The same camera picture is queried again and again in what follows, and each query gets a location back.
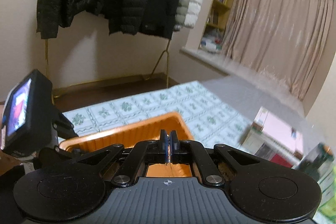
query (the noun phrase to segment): beige curtain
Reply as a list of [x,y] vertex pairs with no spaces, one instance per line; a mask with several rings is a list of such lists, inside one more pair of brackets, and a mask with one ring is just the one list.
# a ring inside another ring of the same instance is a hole
[[333,0],[234,0],[223,53],[302,100],[326,42]]

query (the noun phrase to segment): crosshair symbol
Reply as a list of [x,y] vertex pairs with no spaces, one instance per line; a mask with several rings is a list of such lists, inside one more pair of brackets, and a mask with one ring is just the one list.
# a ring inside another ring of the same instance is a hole
[[166,185],[170,185],[170,184],[172,184],[174,182],[172,182],[171,180],[167,179],[163,183],[166,184]]

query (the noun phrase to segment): black circular cover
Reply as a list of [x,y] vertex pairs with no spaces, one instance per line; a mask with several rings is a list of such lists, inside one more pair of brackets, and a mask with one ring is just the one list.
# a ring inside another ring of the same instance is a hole
[[321,199],[320,187],[311,177],[273,163],[244,166],[230,184],[230,195],[246,214],[268,222],[309,217]]
[[72,163],[42,168],[16,183],[14,199],[30,217],[41,221],[66,221],[96,208],[105,184],[90,165]]

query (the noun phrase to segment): silver bolt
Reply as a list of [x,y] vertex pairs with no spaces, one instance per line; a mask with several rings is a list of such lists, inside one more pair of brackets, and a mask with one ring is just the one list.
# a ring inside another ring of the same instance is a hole
[[216,184],[222,182],[223,179],[217,175],[210,175],[207,176],[205,180],[209,183]]
[[129,181],[130,181],[130,178],[128,176],[125,176],[125,175],[119,175],[119,176],[116,176],[114,178],[114,182],[119,183],[119,184],[125,184]]

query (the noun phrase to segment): gray surface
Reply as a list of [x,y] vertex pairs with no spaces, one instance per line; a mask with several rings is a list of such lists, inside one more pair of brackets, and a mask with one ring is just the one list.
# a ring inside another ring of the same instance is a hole
[[202,85],[251,121],[262,106],[277,115],[303,134],[305,154],[319,142],[325,142],[323,134],[314,130],[297,112],[238,76],[209,80]]
[[[258,224],[238,212],[219,189],[206,188],[196,178],[140,178],[117,189],[94,213],[72,224],[225,223]],[[301,224],[313,224],[311,220]]]

